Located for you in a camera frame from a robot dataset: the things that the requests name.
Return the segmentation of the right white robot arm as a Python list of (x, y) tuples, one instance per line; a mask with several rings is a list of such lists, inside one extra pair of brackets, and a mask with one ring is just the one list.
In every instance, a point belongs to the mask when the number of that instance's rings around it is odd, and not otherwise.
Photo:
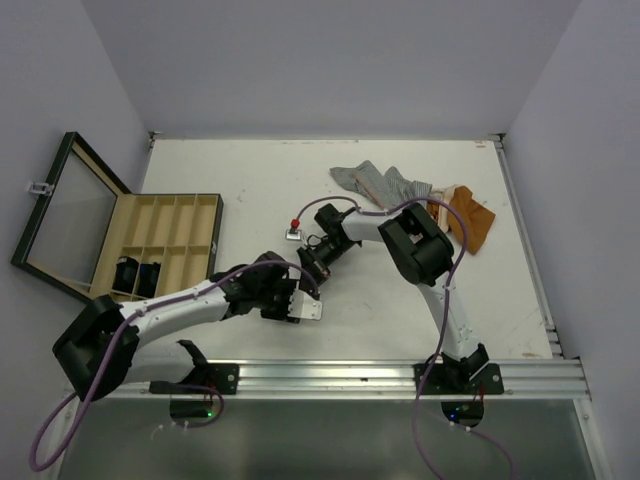
[(470, 391), (481, 380), (489, 356), (457, 294), (454, 273), (461, 263), (454, 247), (427, 210), (413, 202), (393, 212), (345, 212), (328, 204), (314, 217), (324, 236), (306, 242), (297, 254), (301, 267), (317, 284), (330, 276), (330, 265), (364, 241), (381, 242), (402, 278), (418, 288), (439, 331), (442, 362), (425, 369), (427, 381), (456, 393)]

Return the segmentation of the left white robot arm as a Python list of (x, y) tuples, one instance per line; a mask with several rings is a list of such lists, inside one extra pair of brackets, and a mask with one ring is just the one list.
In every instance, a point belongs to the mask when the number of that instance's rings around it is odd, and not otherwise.
[(104, 398), (129, 381), (137, 353), (163, 337), (254, 309), (289, 321), (297, 291), (289, 271), (298, 268), (269, 251), (174, 294), (123, 303), (99, 296), (56, 340), (53, 354), (81, 400)]

